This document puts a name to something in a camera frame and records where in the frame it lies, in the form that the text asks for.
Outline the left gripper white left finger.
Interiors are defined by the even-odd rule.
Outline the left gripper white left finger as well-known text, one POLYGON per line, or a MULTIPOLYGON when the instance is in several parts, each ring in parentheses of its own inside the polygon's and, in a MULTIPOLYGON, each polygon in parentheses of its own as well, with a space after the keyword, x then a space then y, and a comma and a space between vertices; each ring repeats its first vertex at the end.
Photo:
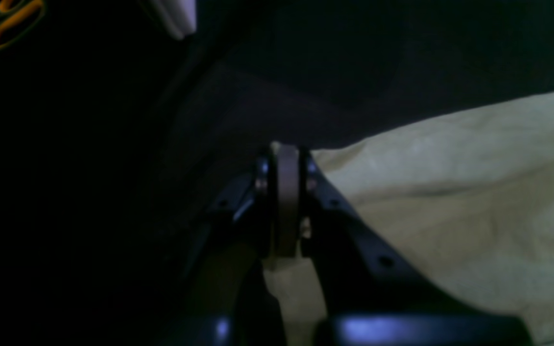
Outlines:
POLYGON ((154 346, 275 346, 277 298, 264 280, 274 155, 230 179, 169 252, 173 311, 154 346))

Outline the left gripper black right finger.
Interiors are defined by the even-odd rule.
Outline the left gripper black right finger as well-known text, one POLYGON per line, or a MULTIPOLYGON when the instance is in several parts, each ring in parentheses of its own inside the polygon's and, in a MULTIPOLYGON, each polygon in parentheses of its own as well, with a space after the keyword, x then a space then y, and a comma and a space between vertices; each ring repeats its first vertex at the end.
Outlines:
POLYGON ((302 252, 315 266, 328 316, 315 346, 530 346, 524 322, 448 294, 362 221, 310 151, 299 159, 311 223, 302 252))

